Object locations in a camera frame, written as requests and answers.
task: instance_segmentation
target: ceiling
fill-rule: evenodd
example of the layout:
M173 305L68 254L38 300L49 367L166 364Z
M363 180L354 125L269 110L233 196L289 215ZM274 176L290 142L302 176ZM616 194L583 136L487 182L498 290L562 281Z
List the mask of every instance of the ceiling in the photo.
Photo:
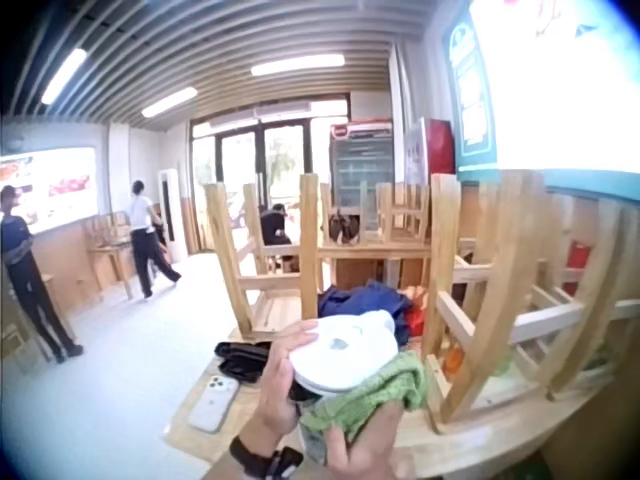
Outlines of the ceiling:
M394 40L419 39L437 0L75 0L40 12L3 61L5 120L180 121L282 98L388 90ZM53 104L40 102L74 48L88 56ZM251 66L342 53L345 66L253 77ZM193 86L164 114L140 113Z

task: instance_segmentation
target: phone case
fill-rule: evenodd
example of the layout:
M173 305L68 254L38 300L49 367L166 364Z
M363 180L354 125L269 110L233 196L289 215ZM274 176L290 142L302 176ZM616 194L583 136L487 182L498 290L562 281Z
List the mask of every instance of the phone case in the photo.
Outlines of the phone case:
M214 375L189 414L189 425L216 433L224 422L240 383L224 375Z

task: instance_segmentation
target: white tile floor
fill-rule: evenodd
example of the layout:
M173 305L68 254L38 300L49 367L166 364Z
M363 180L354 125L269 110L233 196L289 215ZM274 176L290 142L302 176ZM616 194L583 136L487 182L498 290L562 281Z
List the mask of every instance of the white tile floor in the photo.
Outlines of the white tile floor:
M235 320L217 257L190 257L176 287L127 301L122 287L71 319L85 354L22 373L2 363L2 440L33 480L199 479L207 464L163 430Z

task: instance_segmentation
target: black watch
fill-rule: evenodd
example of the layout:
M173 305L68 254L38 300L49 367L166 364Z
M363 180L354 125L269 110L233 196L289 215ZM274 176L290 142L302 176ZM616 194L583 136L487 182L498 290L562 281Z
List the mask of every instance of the black watch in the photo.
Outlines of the black watch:
M247 450L239 437L229 445L229 453L251 478L279 480L291 477L302 464L303 456L293 448L284 447L270 458L261 457Z

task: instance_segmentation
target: green towel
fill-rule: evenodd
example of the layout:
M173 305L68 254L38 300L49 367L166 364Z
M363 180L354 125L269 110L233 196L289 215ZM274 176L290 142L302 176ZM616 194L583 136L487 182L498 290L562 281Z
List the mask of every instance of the green towel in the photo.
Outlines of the green towel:
M424 367L413 352L402 352L358 388L311 406L300 422L320 434L336 425L352 443L379 406L401 400L405 409L412 411L421 407L425 399Z

